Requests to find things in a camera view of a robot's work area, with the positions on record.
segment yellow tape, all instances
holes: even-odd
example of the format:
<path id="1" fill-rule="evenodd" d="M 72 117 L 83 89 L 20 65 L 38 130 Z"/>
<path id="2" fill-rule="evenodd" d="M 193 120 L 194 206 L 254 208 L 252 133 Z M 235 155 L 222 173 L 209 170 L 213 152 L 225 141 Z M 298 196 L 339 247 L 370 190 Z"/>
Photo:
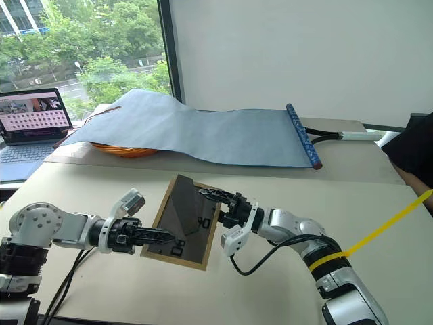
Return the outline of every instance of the yellow tape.
<path id="1" fill-rule="evenodd" d="M 394 225 L 397 221 L 400 221 L 405 215 L 409 214 L 413 210 L 415 210 L 422 202 L 427 200 L 431 195 L 433 194 L 433 189 L 425 191 L 419 198 L 417 198 L 415 201 L 413 201 L 411 204 L 409 204 L 407 207 L 405 207 L 402 211 L 397 213 L 394 217 L 389 219 L 386 223 L 381 225 L 378 229 L 376 229 L 374 232 L 372 232 L 370 235 L 365 237 L 364 239 L 360 240 L 358 243 L 350 247 L 347 251 L 337 252 L 334 254 L 330 254 L 328 256 L 324 256 L 321 259 L 318 259 L 316 262 L 310 265 L 309 270 L 312 272 L 314 269 L 319 267 L 320 265 L 331 261 L 332 259 L 338 259 L 340 257 L 349 257 L 354 252 L 359 250 L 362 246 L 368 244 L 371 242 L 374 238 L 379 236 L 382 232 L 387 230 L 389 227 Z"/>

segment orange basket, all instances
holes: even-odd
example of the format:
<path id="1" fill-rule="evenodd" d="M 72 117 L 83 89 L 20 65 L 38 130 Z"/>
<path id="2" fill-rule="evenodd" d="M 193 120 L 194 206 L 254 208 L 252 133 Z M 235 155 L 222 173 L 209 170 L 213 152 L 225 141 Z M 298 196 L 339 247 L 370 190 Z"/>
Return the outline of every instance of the orange basket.
<path id="1" fill-rule="evenodd" d="M 113 154 L 115 156 L 123 157 L 123 158 L 139 158 L 144 156 L 150 156 L 157 152 L 156 149 L 148 149 L 148 148 L 125 148 L 125 147 L 116 147 L 109 146 L 106 144 L 97 144 L 95 142 L 91 142 L 96 148 L 103 152 L 107 152 L 108 154 Z"/>

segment person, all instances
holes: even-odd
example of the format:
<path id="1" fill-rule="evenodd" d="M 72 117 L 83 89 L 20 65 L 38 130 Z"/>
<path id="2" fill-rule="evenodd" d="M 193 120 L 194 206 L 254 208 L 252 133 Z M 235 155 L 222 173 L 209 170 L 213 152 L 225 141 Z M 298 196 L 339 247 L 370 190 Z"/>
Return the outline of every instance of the person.
<path id="1" fill-rule="evenodd" d="M 382 146 L 397 173 L 419 196 L 433 188 L 433 112 Z M 433 197 L 424 201 L 433 216 Z"/>
<path id="2" fill-rule="evenodd" d="M 39 106 L 41 110 L 61 110 L 62 107 L 56 97 L 39 98 Z"/>
<path id="3" fill-rule="evenodd" d="M 33 112 L 40 112 L 43 110 L 41 105 L 39 105 L 39 101 L 37 98 L 32 98 L 32 103 L 33 103 Z"/>

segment beige table surface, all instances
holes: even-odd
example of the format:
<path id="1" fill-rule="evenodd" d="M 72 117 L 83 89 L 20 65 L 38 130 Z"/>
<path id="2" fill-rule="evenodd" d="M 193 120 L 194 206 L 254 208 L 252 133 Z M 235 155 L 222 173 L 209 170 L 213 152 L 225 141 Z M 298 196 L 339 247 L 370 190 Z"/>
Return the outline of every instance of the beige table surface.
<path id="1" fill-rule="evenodd" d="M 1 235 L 12 213 L 32 202 L 106 216 L 130 187 L 146 199 L 137 216 L 150 226 L 175 171 L 152 171 L 46 162 L 0 211 Z M 183 173 L 201 183 L 241 192 L 260 206 L 279 207 L 322 223 L 348 248 L 414 200 L 411 188 L 353 183 Z M 223 255 L 216 229 L 206 272 L 134 255 L 99 252 L 77 271 L 61 316 L 141 324 L 324 324 L 323 301 L 300 257 L 279 250 L 256 273 L 243 277 Z M 433 218 L 424 207 L 355 253 L 352 266 L 380 302 L 390 323 L 433 324 Z M 270 245 L 251 236 L 237 254 L 252 267 Z M 53 247 L 36 298 L 41 312 L 78 252 Z"/>
<path id="2" fill-rule="evenodd" d="M 326 118 L 302 118 L 301 120 L 305 126 L 324 131 L 365 131 L 359 121 Z M 323 167 L 318 171 L 312 168 L 220 165 L 178 152 L 158 152 L 149 157 L 125 159 L 100 152 L 87 142 L 61 146 L 45 161 L 225 175 L 404 184 L 388 157 L 373 141 L 326 141 L 318 143 L 315 147 L 323 163 Z"/>

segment laptop screen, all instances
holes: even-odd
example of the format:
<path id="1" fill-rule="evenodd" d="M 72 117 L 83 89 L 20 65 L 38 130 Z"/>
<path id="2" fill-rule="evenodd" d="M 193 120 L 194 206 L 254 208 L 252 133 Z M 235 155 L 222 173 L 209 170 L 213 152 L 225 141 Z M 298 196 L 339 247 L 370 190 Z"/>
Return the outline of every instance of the laptop screen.
<path id="1" fill-rule="evenodd" d="M 62 139 L 72 128 L 57 89 L 0 93 L 0 124 L 7 144 Z"/>

